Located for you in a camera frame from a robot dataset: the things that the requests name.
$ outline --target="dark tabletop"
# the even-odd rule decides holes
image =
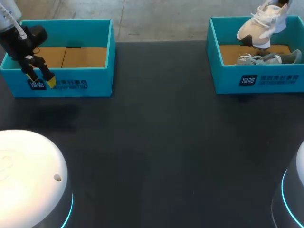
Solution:
[[[75,228],[272,227],[304,96],[216,95],[205,44],[117,43],[111,98],[14,99],[0,79],[0,129],[62,151]]]

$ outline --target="glowing blue ring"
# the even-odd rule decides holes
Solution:
[[[70,209],[70,212],[69,212],[68,215],[67,215],[67,218],[66,218],[64,224],[61,226],[61,228],[65,227],[65,225],[67,224],[68,219],[69,219],[70,216],[71,216],[72,208],[73,208],[73,201],[74,201],[74,197],[73,197],[73,194],[72,194],[72,205],[71,205],[71,209]]]
[[[284,192],[283,192],[283,182],[284,182],[284,177],[285,177],[285,174],[286,174],[287,170],[285,171],[284,173],[284,176],[282,178],[282,184],[281,184],[281,191],[282,191],[282,198],[283,198],[283,201],[284,201],[284,204],[285,204],[285,207],[287,208],[290,216],[294,219],[294,221],[301,227],[301,228],[304,228],[301,223],[295,218],[295,216],[291,213],[287,203],[286,203],[286,200],[285,200],[285,197],[284,197]]]

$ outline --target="teal box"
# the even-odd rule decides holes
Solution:
[[[225,66],[219,45],[241,45],[239,28],[250,17],[211,18],[207,34],[207,54],[218,94],[304,92],[304,62],[282,65]],[[288,16],[286,29],[271,37],[271,44],[299,49],[304,58],[304,25],[298,16]]]
[[[112,94],[115,36],[111,20],[28,20],[23,25],[42,25],[48,38],[41,47],[107,48],[105,67],[51,68],[57,86],[42,80],[32,83],[17,62],[5,55],[0,71],[15,97],[109,97]]]

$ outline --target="shoe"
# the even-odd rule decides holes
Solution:
[[[267,64],[299,64],[302,62],[302,52],[295,50],[287,55],[270,53],[263,56],[263,61],[267,62]]]
[[[267,0],[239,29],[237,39],[246,46],[268,49],[271,36],[286,28],[291,3],[292,0]]]
[[[291,54],[280,55],[276,53],[270,53],[262,56],[240,56],[237,61],[237,65],[270,65],[270,64],[298,64],[302,61],[302,53],[300,50],[295,50]]]

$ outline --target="gray floor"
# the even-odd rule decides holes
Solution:
[[[112,19],[118,41],[206,39],[210,17],[247,16],[264,0],[16,0],[24,19]],[[304,1],[291,14],[304,18]]]

